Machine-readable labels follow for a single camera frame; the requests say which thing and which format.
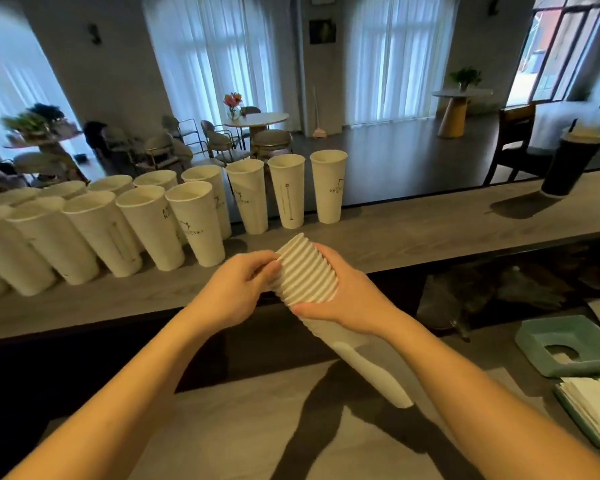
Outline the green potted plant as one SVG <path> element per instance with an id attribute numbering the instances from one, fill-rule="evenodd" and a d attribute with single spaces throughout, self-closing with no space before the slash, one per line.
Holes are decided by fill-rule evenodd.
<path id="1" fill-rule="evenodd" d="M 477 86 L 481 81 L 481 71 L 475 69 L 472 66 L 463 67 L 457 71 L 450 72 L 448 74 L 451 81 L 453 81 L 460 92 L 467 92 L 470 86 Z"/>

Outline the rows of standing white cups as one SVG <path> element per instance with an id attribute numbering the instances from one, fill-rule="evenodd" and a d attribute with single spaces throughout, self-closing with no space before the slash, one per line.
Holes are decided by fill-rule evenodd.
<path id="1" fill-rule="evenodd" d="M 219 265 L 226 257 L 219 187 L 199 178 L 170 188 L 132 184 L 124 192 L 35 195 L 16 207 L 0 205 L 0 278 L 35 296 L 57 277 L 70 285 L 90 282 L 101 264 L 116 278 L 133 276 L 144 252 L 154 270 L 172 272 L 185 263 L 179 230 L 199 266 Z"/>

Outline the nested ribbed paper cup stack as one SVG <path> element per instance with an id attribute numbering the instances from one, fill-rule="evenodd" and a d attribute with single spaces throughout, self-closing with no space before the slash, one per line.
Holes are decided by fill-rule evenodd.
<path id="1" fill-rule="evenodd" d="M 288 308 L 296 303 L 332 300 L 338 288 L 336 272 L 304 233 L 297 234 L 277 253 L 281 271 L 272 290 Z M 350 331 L 335 322 L 300 320 L 394 407 L 407 409 L 414 405 L 406 390 L 409 368 L 383 339 Z"/>

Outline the person's left forearm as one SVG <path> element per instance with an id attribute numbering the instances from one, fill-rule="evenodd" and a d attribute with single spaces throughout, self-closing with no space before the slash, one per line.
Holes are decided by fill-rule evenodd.
<path id="1" fill-rule="evenodd" d="M 217 331 L 208 314 L 184 308 L 3 480 L 127 477 L 188 364 Z"/>

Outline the dark framed window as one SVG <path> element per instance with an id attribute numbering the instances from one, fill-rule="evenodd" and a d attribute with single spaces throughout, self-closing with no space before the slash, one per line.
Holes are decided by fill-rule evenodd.
<path id="1" fill-rule="evenodd" d="M 506 108 L 566 99 L 600 22 L 600 0 L 535 0 Z"/>

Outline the dark framed picture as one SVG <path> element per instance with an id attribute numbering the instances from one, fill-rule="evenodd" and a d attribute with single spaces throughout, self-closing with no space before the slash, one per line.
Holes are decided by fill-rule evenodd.
<path id="1" fill-rule="evenodd" d="M 325 45 L 336 43 L 336 23 L 333 19 L 309 20 L 309 44 Z"/>

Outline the pile of white napkins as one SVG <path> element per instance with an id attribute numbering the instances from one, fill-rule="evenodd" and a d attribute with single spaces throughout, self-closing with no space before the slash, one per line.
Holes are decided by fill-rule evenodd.
<path id="1" fill-rule="evenodd" d="M 600 379 L 565 378 L 554 395 L 583 435 L 600 449 Z"/>

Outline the metal frame chair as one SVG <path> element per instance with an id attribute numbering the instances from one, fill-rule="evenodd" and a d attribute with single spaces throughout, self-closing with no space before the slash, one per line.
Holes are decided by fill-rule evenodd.
<path id="1" fill-rule="evenodd" d="M 145 140 L 145 160 L 141 166 L 147 170 L 161 170 L 179 164 L 183 170 L 192 167 L 193 152 L 179 139 L 164 133 Z"/>
<path id="2" fill-rule="evenodd" d="M 201 120 L 200 127 L 207 140 L 209 156 L 220 161 L 222 165 L 251 158 L 252 153 L 244 148 L 239 135 L 233 134 L 229 130 L 216 128 L 208 120 Z"/>
<path id="3" fill-rule="evenodd" d="M 180 121 L 172 115 L 161 117 L 162 128 L 194 155 L 208 152 L 207 140 L 194 119 Z"/>

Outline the round table with wooden base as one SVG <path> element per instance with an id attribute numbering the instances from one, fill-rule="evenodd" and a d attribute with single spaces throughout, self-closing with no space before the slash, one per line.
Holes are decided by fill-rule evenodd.
<path id="1" fill-rule="evenodd" d="M 438 137 L 441 139 L 455 139 L 462 137 L 464 135 L 466 110 L 469 99 L 473 97 L 491 96 L 492 94 L 492 89 L 475 87 L 433 91 L 433 97 L 448 99 L 447 109 L 440 124 Z"/>

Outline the round white table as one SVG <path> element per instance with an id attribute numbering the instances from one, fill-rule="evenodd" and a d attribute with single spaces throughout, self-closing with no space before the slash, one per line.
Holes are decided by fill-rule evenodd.
<path id="1" fill-rule="evenodd" d="M 248 137 L 255 136 L 257 133 L 264 130 L 264 128 L 275 125 L 278 123 L 285 122 L 288 120 L 289 114 L 284 112 L 256 112 L 252 114 L 247 114 L 245 116 L 237 115 L 236 119 L 228 118 L 224 122 L 222 122 L 222 126 L 229 128 L 238 128 L 239 129 L 239 137 L 242 143 L 242 146 L 245 147 L 244 144 L 244 136 L 243 129 L 247 129 Z"/>

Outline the person's right hand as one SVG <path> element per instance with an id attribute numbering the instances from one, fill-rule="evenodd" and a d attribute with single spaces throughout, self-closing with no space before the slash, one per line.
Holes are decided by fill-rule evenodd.
<path id="1" fill-rule="evenodd" d="M 398 329 L 409 316 L 398 309 L 376 288 L 369 277 L 348 264 L 336 250 L 323 244 L 313 246 L 328 261 L 338 279 L 334 297 L 330 301 L 337 304 L 339 320 L 336 322 L 349 330 L 375 335 L 386 339 L 390 332 Z"/>

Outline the person's right forearm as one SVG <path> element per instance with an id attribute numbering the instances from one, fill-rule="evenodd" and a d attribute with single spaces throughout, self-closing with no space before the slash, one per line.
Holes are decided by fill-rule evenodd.
<path id="1" fill-rule="evenodd" d="M 377 332 L 486 480 L 600 480 L 600 457 L 403 312 Z"/>

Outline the dark drink cup with lid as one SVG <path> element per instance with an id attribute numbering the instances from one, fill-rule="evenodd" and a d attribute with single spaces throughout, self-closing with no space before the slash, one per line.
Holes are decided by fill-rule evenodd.
<path id="1" fill-rule="evenodd" d="M 574 125 L 566 129 L 540 192 L 549 198 L 565 198 L 599 151 L 600 127 Z"/>

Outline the person's left hand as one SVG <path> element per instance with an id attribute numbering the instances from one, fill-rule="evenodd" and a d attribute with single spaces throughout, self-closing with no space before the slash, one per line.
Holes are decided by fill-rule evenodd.
<path id="1" fill-rule="evenodd" d="M 228 259 L 180 315 L 191 337 L 200 339 L 244 322 L 262 293 L 251 288 L 251 277 L 269 262 L 279 262 L 272 250 L 237 254 Z"/>

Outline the green square tray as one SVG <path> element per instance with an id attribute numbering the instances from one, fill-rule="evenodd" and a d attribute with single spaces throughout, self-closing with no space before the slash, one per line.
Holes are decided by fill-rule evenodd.
<path id="1" fill-rule="evenodd" d="M 584 315 L 543 317 L 523 321 L 514 341 L 545 378 L 588 377 L 600 374 L 600 327 Z M 568 347 L 578 359 L 558 362 L 547 350 Z"/>

